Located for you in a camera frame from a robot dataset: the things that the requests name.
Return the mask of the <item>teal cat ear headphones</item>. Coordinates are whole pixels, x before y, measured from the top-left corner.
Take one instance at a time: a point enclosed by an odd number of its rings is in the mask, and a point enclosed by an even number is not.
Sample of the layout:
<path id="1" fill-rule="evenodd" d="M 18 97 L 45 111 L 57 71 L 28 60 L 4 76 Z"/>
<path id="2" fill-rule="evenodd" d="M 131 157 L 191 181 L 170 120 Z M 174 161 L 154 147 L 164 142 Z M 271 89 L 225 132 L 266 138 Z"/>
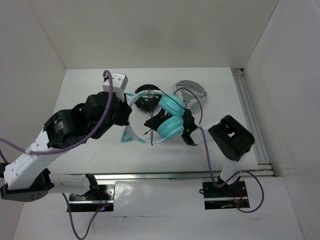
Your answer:
<path id="1" fill-rule="evenodd" d="M 185 111 L 185 104 L 175 95 L 166 94 L 161 90 L 144 90 L 135 94 L 130 93 L 127 101 L 128 105 L 132 107 L 139 98 L 146 96 L 148 93 L 162 95 L 158 105 L 161 107 L 160 112 L 165 112 L 165 122 L 157 130 L 153 130 L 158 133 L 160 139 L 157 141 L 151 139 L 149 143 L 151 145 L 160 144 L 182 134 L 184 130 L 182 116 Z"/>

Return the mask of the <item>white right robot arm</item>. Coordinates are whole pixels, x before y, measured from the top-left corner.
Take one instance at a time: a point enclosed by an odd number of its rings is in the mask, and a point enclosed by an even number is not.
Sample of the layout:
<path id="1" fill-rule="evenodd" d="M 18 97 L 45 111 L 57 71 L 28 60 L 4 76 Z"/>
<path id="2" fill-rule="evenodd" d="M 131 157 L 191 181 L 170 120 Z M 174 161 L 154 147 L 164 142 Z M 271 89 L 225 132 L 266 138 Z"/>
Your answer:
<path id="1" fill-rule="evenodd" d="M 204 144 L 210 171 L 212 167 L 208 142 L 215 142 L 226 157 L 218 181 L 213 183 L 223 196 L 230 196 L 235 191 L 240 180 L 241 158 L 255 143 L 254 136 L 231 115 L 226 115 L 218 123 L 201 127 L 195 124 L 195 118 L 189 109 L 185 109 L 182 116 L 174 116 L 161 109 L 144 125 L 165 140 L 181 136 L 188 146 Z"/>

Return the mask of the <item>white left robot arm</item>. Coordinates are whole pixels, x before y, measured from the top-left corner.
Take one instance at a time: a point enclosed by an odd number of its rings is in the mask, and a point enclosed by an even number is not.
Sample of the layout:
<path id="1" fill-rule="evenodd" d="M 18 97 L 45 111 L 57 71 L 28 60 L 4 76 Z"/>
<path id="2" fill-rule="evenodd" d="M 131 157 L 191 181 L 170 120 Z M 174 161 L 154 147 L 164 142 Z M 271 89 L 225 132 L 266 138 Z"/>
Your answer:
<path id="1" fill-rule="evenodd" d="M 105 91 L 86 102 L 57 111 L 44 124 L 36 140 L 12 163 L 0 165 L 1 199 L 33 202 L 51 193 L 71 193 L 92 200 L 100 188 L 93 174 L 53 173 L 49 165 L 61 155 L 99 139 L 113 125 L 127 126 L 132 108 L 125 94 Z"/>

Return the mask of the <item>black headphones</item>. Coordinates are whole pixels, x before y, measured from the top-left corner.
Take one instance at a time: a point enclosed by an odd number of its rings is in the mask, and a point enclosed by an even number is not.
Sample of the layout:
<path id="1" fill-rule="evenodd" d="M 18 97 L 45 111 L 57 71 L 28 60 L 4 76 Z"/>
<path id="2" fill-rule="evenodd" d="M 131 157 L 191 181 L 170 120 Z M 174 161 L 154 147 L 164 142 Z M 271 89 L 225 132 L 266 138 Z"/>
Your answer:
<path id="1" fill-rule="evenodd" d="M 160 89 L 153 84 L 144 84 L 144 85 L 141 85 L 140 87 L 138 87 L 134 93 L 138 94 L 139 92 L 142 92 L 142 91 L 151 91 L 151 90 L 159 91 Z M 145 113 L 149 113 L 158 107 L 161 97 L 162 97 L 161 94 L 148 93 L 147 95 L 140 97 L 135 102 L 135 105 L 141 111 L 143 111 Z"/>

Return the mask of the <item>white gaming headset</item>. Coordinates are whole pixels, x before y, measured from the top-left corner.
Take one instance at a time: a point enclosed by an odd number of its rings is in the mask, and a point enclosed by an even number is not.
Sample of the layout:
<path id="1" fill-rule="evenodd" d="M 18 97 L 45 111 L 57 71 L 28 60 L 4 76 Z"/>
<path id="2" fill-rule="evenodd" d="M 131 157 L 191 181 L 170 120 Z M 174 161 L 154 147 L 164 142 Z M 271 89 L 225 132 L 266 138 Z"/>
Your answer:
<path id="1" fill-rule="evenodd" d="M 173 86 L 173 94 L 181 99 L 185 107 L 191 111 L 204 106 L 207 91 L 199 83 L 192 80 L 181 80 Z"/>

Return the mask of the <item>aluminium front rail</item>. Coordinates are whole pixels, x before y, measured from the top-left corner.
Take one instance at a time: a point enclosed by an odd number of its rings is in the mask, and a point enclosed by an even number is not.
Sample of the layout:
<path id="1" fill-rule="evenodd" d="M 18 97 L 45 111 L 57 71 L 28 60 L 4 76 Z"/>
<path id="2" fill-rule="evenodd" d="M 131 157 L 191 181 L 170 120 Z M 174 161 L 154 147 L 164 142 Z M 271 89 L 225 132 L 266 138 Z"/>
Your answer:
<path id="1" fill-rule="evenodd" d="M 119 173 L 119 174 L 94 174 L 98 183 L 102 182 L 137 182 L 137 181 L 160 181 L 160 180 L 201 180 L 209 179 L 209 172 L 152 172 L 152 173 Z"/>

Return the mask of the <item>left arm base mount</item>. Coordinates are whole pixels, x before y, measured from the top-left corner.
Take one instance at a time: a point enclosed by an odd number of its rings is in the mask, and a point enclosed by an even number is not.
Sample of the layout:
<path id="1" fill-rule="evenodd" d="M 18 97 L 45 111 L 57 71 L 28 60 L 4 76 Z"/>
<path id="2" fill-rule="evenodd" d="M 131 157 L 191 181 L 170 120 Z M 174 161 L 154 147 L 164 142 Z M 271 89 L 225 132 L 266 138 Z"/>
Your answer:
<path id="1" fill-rule="evenodd" d="M 97 180 L 98 191 L 93 196 L 85 197 L 79 194 L 70 193 L 68 203 L 71 213 L 94 213 L 113 212 L 116 181 Z"/>

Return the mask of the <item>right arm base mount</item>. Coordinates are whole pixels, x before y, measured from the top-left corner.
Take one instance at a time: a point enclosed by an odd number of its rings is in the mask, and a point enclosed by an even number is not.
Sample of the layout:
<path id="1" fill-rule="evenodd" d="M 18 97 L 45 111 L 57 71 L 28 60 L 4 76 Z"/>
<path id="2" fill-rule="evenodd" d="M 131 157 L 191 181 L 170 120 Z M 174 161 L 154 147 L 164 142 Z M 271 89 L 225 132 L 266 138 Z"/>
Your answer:
<path id="1" fill-rule="evenodd" d="M 199 193 L 203 195 L 205 210 L 236 209 L 237 204 L 239 208 L 250 207 L 244 181 L 237 182 L 232 189 L 217 188 L 212 182 L 203 182 Z"/>

